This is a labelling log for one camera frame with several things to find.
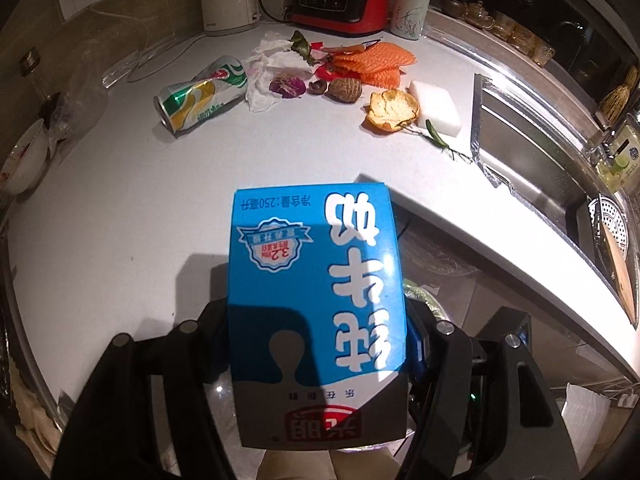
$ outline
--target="mug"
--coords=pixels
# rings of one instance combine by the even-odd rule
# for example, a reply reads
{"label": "mug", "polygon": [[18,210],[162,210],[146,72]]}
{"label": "mug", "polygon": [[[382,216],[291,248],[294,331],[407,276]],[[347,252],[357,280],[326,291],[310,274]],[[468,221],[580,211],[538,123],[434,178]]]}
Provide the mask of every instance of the mug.
{"label": "mug", "polygon": [[495,20],[489,16],[489,11],[482,6],[482,2],[468,4],[463,19],[477,28],[484,28],[484,30],[494,28]]}
{"label": "mug", "polygon": [[430,0],[396,0],[389,30],[406,40],[420,38]]}
{"label": "mug", "polygon": [[525,56],[528,56],[529,52],[531,52],[531,49],[533,48],[535,39],[536,37],[533,32],[517,23],[508,43],[513,45],[515,49],[519,50]]}
{"label": "mug", "polygon": [[545,41],[536,36],[534,39],[533,48],[529,53],[529,57],[536,65],[544,68],[546,62],[549,61],[555,53],[556,50],[551,45],[545,43]]}
{"label": "mug", "polygon": [[513,29],[515,27],[515,20],[511,19],[506,14],[496,12],[494,28],[491,29],[491,33],[497,38],[500,38],[503,41],[507,41],[513,34]]}

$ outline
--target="kitchen sink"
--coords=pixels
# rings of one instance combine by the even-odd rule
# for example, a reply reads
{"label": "kitchen sink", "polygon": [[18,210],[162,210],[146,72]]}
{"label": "kitchen sink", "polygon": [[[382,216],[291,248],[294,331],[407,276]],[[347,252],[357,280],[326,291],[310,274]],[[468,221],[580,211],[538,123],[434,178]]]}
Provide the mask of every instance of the kitchen sink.
{"label": "kitchen sink", "polygon": [[[598,261],[588,206],[599,194],[617,198],[618,203],[620,197],[609,192],[589,163],[584,155],[587,147],[576,146],[575,137],[563,135],[553,111],[524,103],[503,79],[496,78],[500,87],[476,76],[471,139],[475,162],[495,187],[508,186],[514,197],[572,244],[613,291],[614,283],[604,277],[603,263]],[[637,292],[635,226],[633,222],[627,226],[627,267]]]}
{"label": "kitchen sink", "polygon": [[606,188],[582,156],[567,153],[542,118],[487,80],[479,126],[476,149],[487,177],[509,186],[593,260],[588,203]]}

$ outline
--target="dish soap bottle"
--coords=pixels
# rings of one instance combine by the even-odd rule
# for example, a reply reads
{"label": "dish soap bottle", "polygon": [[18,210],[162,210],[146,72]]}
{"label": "dish soap bottle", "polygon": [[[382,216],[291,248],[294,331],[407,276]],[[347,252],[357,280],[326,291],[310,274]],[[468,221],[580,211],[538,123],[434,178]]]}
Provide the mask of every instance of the dish soap bottle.
{"label": "dish soap bottle", "polygon": [[615,193],[620,189],[633,191],[640,182],[640,125],[628,114],[609,145],[614,159],[612,164],[601,160],[598,173]]}

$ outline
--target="glass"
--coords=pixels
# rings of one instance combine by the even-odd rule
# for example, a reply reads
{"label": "glass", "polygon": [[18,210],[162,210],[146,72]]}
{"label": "glass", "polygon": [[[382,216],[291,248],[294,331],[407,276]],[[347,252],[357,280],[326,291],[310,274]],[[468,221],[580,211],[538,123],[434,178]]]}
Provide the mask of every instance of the glass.
{"label": "glass", "polygon": [[508,43],[516,50],[519,50],[525,56],[529,55],[536,37],[528,28],[523,27],[519,23],[516,24],[513,34],[508,39]]}
{"label": "glass", "polygon": [[534,40],[533,48],[531,49],[531,52],[529,54],[529,57],[533,60],[533,62],[536,65],[544,68],[544,66],[546,65],[546,62],[549,61],[554,56],[555,53],[556,53],[556,50],[552,46],[545,43],[545,41],[541,40],[540,38],[536,37]]}
{"label": "glass", "polygon": [[482,6],[482,2],[468,4],[463,18],[467,23],[477,28],[490,30],[494,27],[495,20],[489,16],[489,12]]}
{"label": "glass", "polygon": [[506,14],[496,12],[494,28],[491,29],[491,33],[497,38],[507,41],[513,34],[513,29],[516,25],[516,21],[512,20]]}

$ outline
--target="cloth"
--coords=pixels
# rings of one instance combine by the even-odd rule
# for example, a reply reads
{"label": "cloth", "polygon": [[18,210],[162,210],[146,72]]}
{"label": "cloth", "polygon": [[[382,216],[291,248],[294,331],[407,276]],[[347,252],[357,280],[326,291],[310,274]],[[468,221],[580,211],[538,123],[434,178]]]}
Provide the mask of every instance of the cloth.
{"label": "cloth", "polygon": [[267,32],[254,49],[254,54],[242,60],[248,86],[245,99],[252,112],[263,112],[282,99],[269,90],[273,78],[280,74],[293,74],[306,81],[316,71],[300,54],[291,50],[293,45],[277,32]]}
{"label": "cloth", "polygon": [[562,420],[574,445],[580,469],[587,463],[604,426],[611,401],[591,390],[568,384]]}

